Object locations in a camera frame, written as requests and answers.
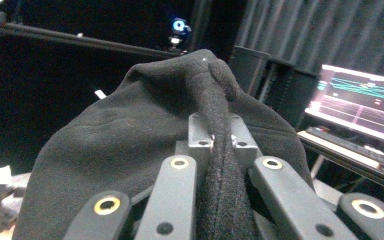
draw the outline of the blue light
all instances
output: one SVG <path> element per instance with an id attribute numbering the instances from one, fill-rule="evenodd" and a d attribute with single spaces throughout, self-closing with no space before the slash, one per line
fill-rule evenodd
<path id="1" fill-rule="evenodd" d="M 183 21 L 175 21 L 173 23 L 173 29 L 177 31 L 183 31 L 185 28 L 185 23 Z"/>

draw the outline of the black cloth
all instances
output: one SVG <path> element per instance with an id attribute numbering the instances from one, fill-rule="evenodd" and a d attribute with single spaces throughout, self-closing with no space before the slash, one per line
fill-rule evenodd
<path id="1" fill-rule="evenodd" d="M 188 116 L 197 111 L 215 136 L 197 196 L 197 239 L 255 239 L 229 112 L 244 119 L 264 155 L 285 159 L 311 186 L 305 153 L 294 129 L 241 91 L 208 50 L 133 66 L 114 93 L 55 133 L 35 163 L 14 239 L 61 239 L 94 194 L 132 197 L 148 188 L 176 141 L 187 139 Z"/>

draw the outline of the keyboard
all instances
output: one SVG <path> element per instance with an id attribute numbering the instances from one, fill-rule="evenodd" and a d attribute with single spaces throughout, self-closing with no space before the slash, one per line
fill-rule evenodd
<path id="1" fill-rule="evenodd" d="M 310 127 L 306 130 L 306 132 L 316 137 L 319 137 L 321 139 L 324 139 L 326 141 L 329 141 L 333 144 L 346 148 L 350 151 L 356 152 L 360 155 L 373 159 L 379 163 L 379 169 L 384 171 L 384 154 L 376 153 L 358 144 L 336 137 L 330 133 L 327 133 L 326 131 L 323 131 L 320 128 Z"/>

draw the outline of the desk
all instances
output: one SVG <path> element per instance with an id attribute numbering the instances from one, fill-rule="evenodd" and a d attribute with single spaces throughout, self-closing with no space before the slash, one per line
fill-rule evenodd
<path id="1" fill-rule="evenodd" d="M 306 148 L 319 154 L 312 169 L 313 178 L 326 159 L 384 186 L 384 171 L 379 169 L 379 163 L 374 159 L 316 137 L 306 131 L 299 132 L 298 136 Z"/>

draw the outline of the gray curtain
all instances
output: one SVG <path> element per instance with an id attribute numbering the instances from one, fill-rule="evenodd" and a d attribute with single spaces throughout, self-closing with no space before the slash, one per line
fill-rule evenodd
<path id="1" fill-rule="evenodd" d="M 236 45 L 384 76 L 384 0 L 248 0 Z"/>

